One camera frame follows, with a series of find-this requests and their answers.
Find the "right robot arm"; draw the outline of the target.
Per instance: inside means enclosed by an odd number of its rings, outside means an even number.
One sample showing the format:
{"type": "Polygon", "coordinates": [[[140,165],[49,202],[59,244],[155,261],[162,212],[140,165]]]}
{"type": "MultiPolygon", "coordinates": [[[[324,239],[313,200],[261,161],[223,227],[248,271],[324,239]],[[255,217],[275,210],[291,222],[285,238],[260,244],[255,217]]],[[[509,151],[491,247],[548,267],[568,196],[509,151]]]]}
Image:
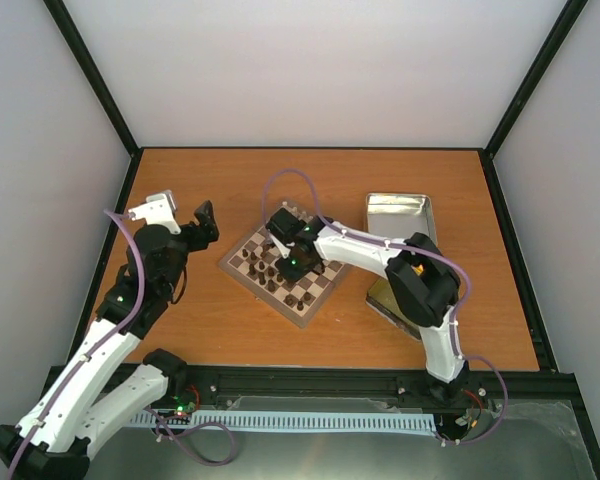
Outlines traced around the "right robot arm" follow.
{"type": "Polygon", "coordinates": [[[385,238],[319,215],[301,220],[279,208],[265,229],[282,257],[276,268],[295,283],[326,262],[351,265],[386,280],[399,311],[420,334],[428,395],[450,402],[463,388],[467,360],[457,332],[459,267],[445,259],[430,237],[385,238]]]}

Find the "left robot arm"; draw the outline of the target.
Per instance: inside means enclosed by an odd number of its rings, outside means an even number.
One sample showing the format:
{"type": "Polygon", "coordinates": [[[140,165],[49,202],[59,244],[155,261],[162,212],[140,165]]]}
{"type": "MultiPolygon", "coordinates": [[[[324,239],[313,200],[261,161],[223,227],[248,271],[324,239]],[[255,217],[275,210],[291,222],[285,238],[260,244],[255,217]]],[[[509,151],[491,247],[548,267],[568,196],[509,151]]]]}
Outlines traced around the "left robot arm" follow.
{"type": "Polygon", "coordinates": [[[128,242],[127,262],[106,293],[80,347],[52,386],[15,425],[0,426],[0,458],[10,479],[81,479],[103,446],[143,408],[181,400],[187,364],[157,349],[111,392],[104,387],[156,321],[180,297],[191,253],[219,238],[213,205],[203,202],[194,221],[180,225],[170,192],[147,197],[126,217],[144,221],[130,233],[111,213],[128,242]]]}

